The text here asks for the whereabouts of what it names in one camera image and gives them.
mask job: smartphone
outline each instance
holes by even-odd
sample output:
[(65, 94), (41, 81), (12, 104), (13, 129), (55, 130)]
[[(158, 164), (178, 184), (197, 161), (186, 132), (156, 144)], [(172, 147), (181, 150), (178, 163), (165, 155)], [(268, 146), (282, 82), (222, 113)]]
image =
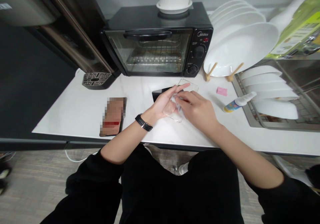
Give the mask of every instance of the smartphone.
[(157, 98), (160, 96), (160, 94), (164, 93), (165, 91), (167, 91), (170, 88), (172, 88), (172, 87), (168, 87), (168, 88), (165, 88), (165, 89), (159, 89), (159, 90), (153, 91), (152, 92), (153, 102), (155, 102), (157, 100)]
[(109, 98), (100, 124), (100, 137), (116, 136), (122, 131), (126, 111), (126, 98)]

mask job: black pants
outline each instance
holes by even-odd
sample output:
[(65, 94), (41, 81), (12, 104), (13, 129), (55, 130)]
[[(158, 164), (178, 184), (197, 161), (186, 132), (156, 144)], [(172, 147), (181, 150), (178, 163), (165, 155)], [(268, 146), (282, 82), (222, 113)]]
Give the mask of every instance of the black pants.
[(242, 220), (237, 168), (220, 150), (202, 151), (189, 162), (188, 172), (176, 176), (164, 169), (139, 144), (124, 163), (121, 176), (123, 186), (120, 223), (124, 223), (141, 197), (153, 195), (156, 188), (164, 190), (166, 202), (176, 212), (192, 208), (192, 212), (210, 215), (226, 213), (239, 223)]

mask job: black sleeve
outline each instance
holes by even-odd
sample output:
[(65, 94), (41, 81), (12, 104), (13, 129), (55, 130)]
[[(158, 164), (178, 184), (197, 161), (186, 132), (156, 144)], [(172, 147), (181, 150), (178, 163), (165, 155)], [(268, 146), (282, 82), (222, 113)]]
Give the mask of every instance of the black sleeve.
[(114, 223), (122, 187), (123, 165), (90, 155), (67, 179), (66, 194), (41, 223)]
[(264, 224), (313, 223), (317, 220), (315, 215), (320, 209), (320, 197), (306, 184), (285, 174), (283, 183), (272, 189), (262, 189), (247, 183), (258, 194), (264, 210)]

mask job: black phone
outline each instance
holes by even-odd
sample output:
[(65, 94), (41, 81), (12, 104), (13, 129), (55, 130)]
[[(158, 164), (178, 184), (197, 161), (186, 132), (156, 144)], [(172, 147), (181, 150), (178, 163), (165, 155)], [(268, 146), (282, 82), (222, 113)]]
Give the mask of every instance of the black phone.
[(172, 87), (153, 91), (152, 92), (153, 102), (155, 102), (157, 100), (157, 98), (160, 96), (160, 94), (164, 93), (165, 91), (167, 91), (170, 88), (172, 88)]

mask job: green bottle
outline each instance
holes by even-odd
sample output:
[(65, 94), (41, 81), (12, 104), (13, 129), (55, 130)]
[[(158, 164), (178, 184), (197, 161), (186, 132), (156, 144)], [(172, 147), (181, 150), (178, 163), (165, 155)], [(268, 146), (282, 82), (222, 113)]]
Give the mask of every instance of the green bottle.
[(320, 0), (305, 0), (283, 30), (275, 48), (266, 56), (282, 59), (320, 28)]

